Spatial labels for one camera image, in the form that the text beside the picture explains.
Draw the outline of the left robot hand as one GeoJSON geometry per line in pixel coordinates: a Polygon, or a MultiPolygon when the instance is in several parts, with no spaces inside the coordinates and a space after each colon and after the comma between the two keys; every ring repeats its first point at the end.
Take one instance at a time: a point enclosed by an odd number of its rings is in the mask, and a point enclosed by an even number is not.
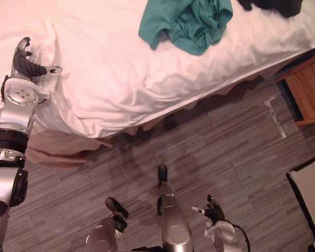
{"type": "Polygon", "coordinates": [[[49,74],[58,74],[62,72],[59,66],[42,66],[27,59],[32,55],[32,52],[26,51],[26,47],[30,46],[30,38],[24,37],[17,44],[12,62],[11,77],[40,77],[49,74]]]}

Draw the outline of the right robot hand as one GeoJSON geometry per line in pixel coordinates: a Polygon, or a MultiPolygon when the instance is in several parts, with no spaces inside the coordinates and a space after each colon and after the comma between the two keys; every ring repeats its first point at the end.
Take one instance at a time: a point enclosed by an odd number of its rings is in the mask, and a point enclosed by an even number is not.
{"type": "Polygon", "coordinates": [[[207,196],[207,201],[208,201],[208,204],[206,205],[207,206],[206,209],[201,209],[201,208],[192,206],[191,210],[206,216],[213,223],[217,221],[221,221],[221,220],[224,221],[225,215],[220,205],[213,199],[211,195],[207,196]]]}

